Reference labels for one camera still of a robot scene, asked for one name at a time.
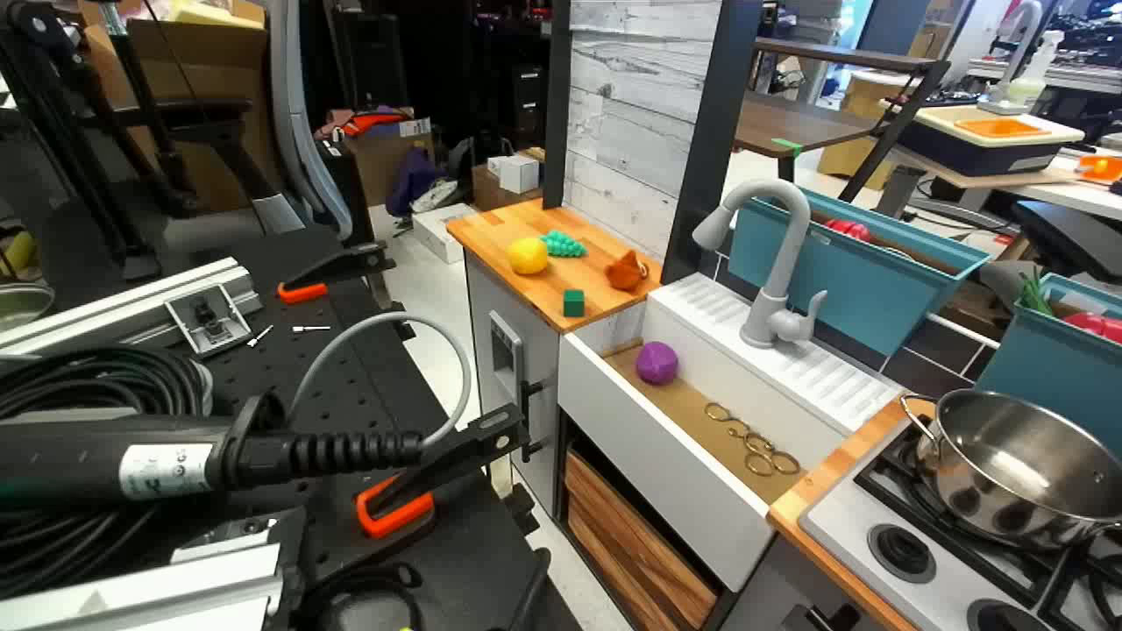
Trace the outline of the white toy stove top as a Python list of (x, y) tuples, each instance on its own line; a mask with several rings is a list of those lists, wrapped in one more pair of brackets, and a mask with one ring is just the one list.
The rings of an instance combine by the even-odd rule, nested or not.
[(800, 526), (920, 631), (1122, 631), (1110, 534), (1076, 551), (981, 535), (924, 482), (916, 443), (916, 426), (893, 430)]

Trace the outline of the teal storage bin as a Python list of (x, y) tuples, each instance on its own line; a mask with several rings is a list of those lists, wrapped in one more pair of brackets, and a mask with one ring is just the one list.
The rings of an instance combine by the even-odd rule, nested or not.
[[(828, 324), (884, 359), (987, 264), (987, 253), (899, 217), (800, 193), (810, 201), (810, 235), (789, 284), (789, 309), (808, 311), (824, 291), (813, 331)], [(754, 196), (731, 229), (731, 273), (762, 291), (787, 220), (782, 205)]]
[(979, 387), (1066, 413), (1122, 452), (1122, 301), (1057, 273), (1027, 281)]

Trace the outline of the white toy sink basin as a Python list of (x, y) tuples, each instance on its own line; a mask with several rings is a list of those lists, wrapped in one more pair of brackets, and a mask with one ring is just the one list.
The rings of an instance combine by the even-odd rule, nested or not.
[[(773, 541), (774, 498), (899, 401), (817, 342), (748, 346), (748, 311), (696, 273), (565, 334), (557, 355), (560, 411), (731, 593)], [(649, 340), (681, 359), (671, 387), (636, 375)]]

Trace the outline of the wooden drawer crate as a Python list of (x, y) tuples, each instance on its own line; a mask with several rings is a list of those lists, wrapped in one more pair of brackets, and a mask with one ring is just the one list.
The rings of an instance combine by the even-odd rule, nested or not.
[(703, 631), (719, 593), (581, 456), (565, 456), (565, 523), (640, 631)]

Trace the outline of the orange black clamp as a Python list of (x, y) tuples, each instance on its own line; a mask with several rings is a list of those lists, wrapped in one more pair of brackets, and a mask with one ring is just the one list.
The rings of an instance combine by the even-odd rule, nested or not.
[(443, 500), (475, 488), (480, 473), (528, 443), (524, 411), (504, 402), (431, 445), (419, 466), (364, 488), (353, 523), (367, 541), (391, 543), (424, 526)]

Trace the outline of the teal storage bin left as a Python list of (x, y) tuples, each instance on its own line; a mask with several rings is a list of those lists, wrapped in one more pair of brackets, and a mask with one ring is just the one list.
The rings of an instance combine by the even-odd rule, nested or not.
[[(800, 193), (810, 201), (810, 235), (789, 284), (789, 309), (808, 311), (824, 291), (813, 331), (828, 324), (884, 359), (987, 264), (987, 253), (899, 217)], [(754, 196), (731, 229), (731, 273), (762, 291), (787, 220), (782, 205)]]

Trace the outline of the teal storage bin right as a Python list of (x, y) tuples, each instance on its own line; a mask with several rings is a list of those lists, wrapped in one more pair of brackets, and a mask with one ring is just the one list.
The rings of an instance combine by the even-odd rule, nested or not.
[(979, 387), (1066, 413), (1122, 452), (1122, 301), (1057, 273), (1027, 281)]

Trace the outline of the aluminium extrusion rail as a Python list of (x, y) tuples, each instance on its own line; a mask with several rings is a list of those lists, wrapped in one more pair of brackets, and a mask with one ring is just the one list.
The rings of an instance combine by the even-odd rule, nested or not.
[(50, 355), (101, 342), (186, 342), (197, 359), (254, 335), (251, 314), (262, 309), (254, 273), (225, 256), (108, 297), (52, 311), (0, 334), (0, 355)]

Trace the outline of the wooden counter top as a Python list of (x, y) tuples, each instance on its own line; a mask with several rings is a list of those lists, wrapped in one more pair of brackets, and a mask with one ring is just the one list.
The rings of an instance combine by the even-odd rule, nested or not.
[[(545, 238), (546, 232), (573, 235), (586, 246), (586, 253), (580, 259), (546, 259), (542, 273), (518, 273), (509, 264), (509, 248), (528, 238)], [(573, 334), (594, 318), (640, 304), (664, 273), (664, 265), (642, 248), (632, 248), (568, 205), (546, 210), (542, 201), (455, 217), (450, 235), (471, 259), (478, 259), (503, 288), (524, 297), (557, 334)], [(640, 259), (644, 277), (640, 288), (621, 291), (612, 284), (607, 265), (628, 253)]]

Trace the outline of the steel cooking pot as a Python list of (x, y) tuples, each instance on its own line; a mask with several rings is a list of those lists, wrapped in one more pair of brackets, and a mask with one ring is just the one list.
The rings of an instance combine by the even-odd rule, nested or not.
[(926, 492), (970, 534), (1064, 551), (1122, 526), (1122, 459), (1070, 417), (993, 388), (949, 388), (920, 430)]

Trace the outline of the green plush toy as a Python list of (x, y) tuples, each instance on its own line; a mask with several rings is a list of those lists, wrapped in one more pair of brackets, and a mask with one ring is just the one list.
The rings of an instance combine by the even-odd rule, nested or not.
[(568, 232), (545, 232), (542, 238), (552, 259), (581, 259), (586, 246)]

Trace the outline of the grey toy faucet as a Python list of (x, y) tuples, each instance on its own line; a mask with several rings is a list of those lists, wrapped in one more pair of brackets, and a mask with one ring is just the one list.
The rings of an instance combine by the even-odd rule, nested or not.
[(773, 350), (774, 342), (808, 342), (813, 335), (817, 311), (824, 304), (824, 291), (817, 291), (808, 304), (808, 311), (789, 309), (789, 284), (795, 277), (795, 264), (803, 253), (803, 243), (810, 235), (810, 201), (787, 177), (748, 177), (733, 187), (716, 210), (709, 210), (696, 232), (691, 243), (703, 253), (719, 253), (731, 229), (736, 224), (739, 210), (754, 201), (773, 201), (789, 214), (787, 235), (778, 243), (778, 253), (773, 256), (773, 271), (752, 301), (752, 311), (739, 326), (739, 340), (762, 350)]

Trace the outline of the small green cube toy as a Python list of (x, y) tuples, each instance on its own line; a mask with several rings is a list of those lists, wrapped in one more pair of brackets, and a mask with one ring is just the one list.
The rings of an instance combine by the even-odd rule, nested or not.
[(568, 288), (568, 291), (560, 294), (560, 311), (565, 311), (565, 314), (586, 314), (586, 291), (581, 291), (581, 288)]

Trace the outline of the orange plush toy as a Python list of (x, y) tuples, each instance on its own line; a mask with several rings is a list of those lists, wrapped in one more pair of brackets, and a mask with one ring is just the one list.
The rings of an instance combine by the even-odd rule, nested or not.
[(628, 248), (621, 259), (607, 265), (607, 284), (615, 291), (640, 291), (649, 281), (649, 264)]

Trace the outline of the yellow plush ball toy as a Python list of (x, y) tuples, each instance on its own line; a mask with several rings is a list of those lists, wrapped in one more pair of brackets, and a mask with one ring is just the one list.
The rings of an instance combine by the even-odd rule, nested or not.
[(546, 246), (542, 238), (515, 238), (504, 248), (504, 259), (518, 277), (537, 277), (552, 265)]

